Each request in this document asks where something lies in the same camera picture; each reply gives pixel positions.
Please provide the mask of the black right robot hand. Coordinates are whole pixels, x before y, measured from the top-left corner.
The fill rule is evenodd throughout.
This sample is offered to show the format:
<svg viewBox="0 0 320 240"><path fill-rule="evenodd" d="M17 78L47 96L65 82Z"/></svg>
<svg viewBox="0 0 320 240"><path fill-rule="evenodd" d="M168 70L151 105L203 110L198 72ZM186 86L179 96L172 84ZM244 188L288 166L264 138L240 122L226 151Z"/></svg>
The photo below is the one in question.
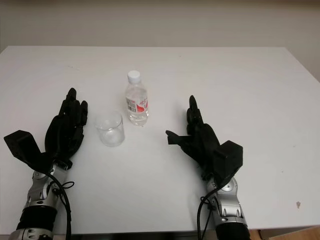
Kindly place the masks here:
<svg viewBox="0 0 320 240"><path fill-rule="evenodd" d="M187 136L166 130L168 144L180 146L185 154L195 160L201 169L201 178L207 181L214 175L213 152L220 143L212 127L204 123L193 95L189 98L186 120Z"/></svg>

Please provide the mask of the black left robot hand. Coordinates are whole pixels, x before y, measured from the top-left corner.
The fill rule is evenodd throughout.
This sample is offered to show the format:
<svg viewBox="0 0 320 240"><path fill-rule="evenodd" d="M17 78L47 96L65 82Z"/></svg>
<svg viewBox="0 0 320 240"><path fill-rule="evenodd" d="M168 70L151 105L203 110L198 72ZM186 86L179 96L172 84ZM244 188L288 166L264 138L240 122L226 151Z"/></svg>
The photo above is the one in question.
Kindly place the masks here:
<svg viewBox="0 0 320 240"><path fill-rule="evenodd" d="M62 101L45 135L45 152L62 168L69 170L71 157L79 150L84 138L84 126L88 119L88 103L77 100L72 87Z"/></svg>

